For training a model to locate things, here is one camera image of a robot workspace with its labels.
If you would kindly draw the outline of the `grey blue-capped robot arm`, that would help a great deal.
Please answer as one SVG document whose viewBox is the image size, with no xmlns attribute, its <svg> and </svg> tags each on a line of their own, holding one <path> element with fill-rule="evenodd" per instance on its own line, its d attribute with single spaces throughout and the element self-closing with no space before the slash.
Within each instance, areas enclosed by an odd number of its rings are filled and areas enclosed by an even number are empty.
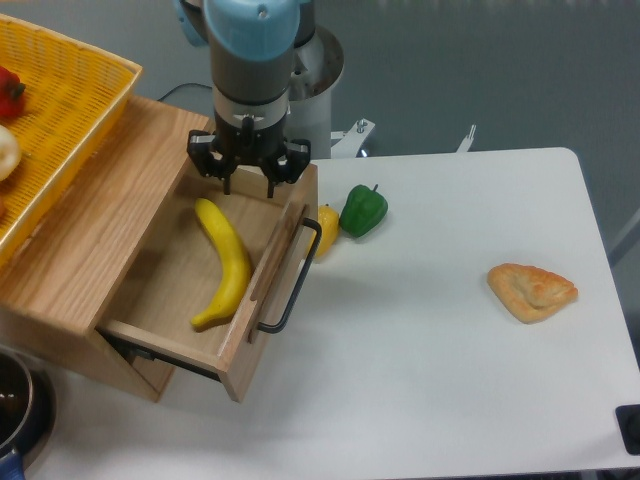
<svg viewBox="0 0 640 480">
<path fill-rule="evenodd" d="M 209 48 L 214 130 L 192 130 L 187 153 L 203 177 L 222 181 L 240 166 L 258 168 L 267 194 L 292 184 L 311 158 L 307 139 L 289 139 L 289 87 L 303 1 L 177 1 L 183 33 Z"/>
</svg>

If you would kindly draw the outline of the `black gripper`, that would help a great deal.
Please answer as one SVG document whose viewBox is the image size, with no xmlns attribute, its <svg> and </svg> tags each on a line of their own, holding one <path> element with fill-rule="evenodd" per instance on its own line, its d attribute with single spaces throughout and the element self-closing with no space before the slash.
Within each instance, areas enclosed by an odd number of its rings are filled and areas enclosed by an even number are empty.
<svg viewBox="0 0 640 480">
<path fill-rule="evenodd" d="M 231 194 L 231 177 L 239 165 L 260 167 L 267 178 L 267 197 L 273 198 L 281 183 L 298 181 L 311 160 L 311 142 L 284 137 L 285 118 L 258 129 L 251 118 L 235 127 L 215 114 L 215 133 L 190 130 L 187 154 L 198 173 L 222 182 L 223 193 Z"/>
</svg>

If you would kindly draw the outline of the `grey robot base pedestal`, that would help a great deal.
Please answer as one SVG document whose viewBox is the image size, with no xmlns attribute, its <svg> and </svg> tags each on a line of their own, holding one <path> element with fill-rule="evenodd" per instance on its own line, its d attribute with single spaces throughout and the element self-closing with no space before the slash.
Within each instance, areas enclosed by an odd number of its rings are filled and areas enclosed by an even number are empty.
<svg viewBox="0 0 640 480">
<path fill-rule="evenodd" d="M 290 78 L 289 140 L 308 140 L 313 160 L 331 157 L 332 93 L 344 70 L 344 52 L 338 39 L 317 25 L 313 36 L 295 50 Z"/>
</svg>

